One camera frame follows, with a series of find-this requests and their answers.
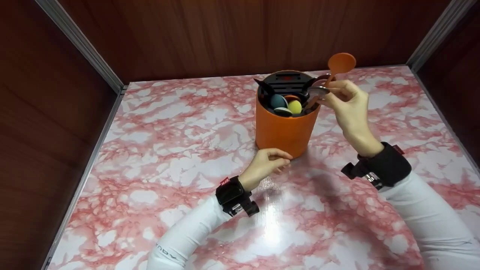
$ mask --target hand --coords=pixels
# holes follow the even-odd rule
[[[239,176],[239,181],[246,191],[252,191],[274,170],[289,165],[292,158],[292,155],[277,148],[261,149]]]
[[[320,104],[335,111],[336,121],[345,139],[363,157],[380,153],[384,146],[368,127],[368,94],[348,80],[334,81],[328,86],[330,93]]]

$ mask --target black wrist mount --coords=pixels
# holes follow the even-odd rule
[[[241,209],[245,210],[249,217],[260,212],[258,205],[254,201],[250,201],[252,193],[243,189],[238,175],[230,179],[225,178],[216,188],[215,195],[223,211],[232,217]]]
[[[412,166],[403,157],[402,149],[386,142],[382,144],[384,149],[376,156],[365,158],[358,155],[359,162],[355,165],[352,163],[345,165],[342,173],[350,179],[366,177],[377,190],[384,186],[392,187],[407,177],[412,171]]]

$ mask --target orange cup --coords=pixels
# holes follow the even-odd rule
[[[256,139],[259,149],[278,148],[293,158],[299,157],[308,147],[320,106],[311,113],[300,117],[281,117],[265,109],[256,92]]]

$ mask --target red label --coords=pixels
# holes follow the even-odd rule
[[[393,148],[401,155],[405,155],[405,152],[398,145],[394,145]]]
[[[230,182],[230,179],[228,177],[225,177],[225,179],[223,179],[221,182],[220,182],[220,185],[225,185],[226,183]]]

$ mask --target orange spoon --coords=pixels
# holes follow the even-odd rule
[[[330,57],[330,59],[328,60],[330,77],[328,77],[328,80],[325,82],[324,86],[328,87],[328,84],[332,81],[335,75],[350,72],[352,69],[355,68],[356,64],[357,60],[355,59],[355,57],[353,57],[353,55],[349,53],[341,52],[332,55],[332,57]],[[319,96],[313,97],[303,110],[306,111],[310,109],[318,101],[319,98]]]

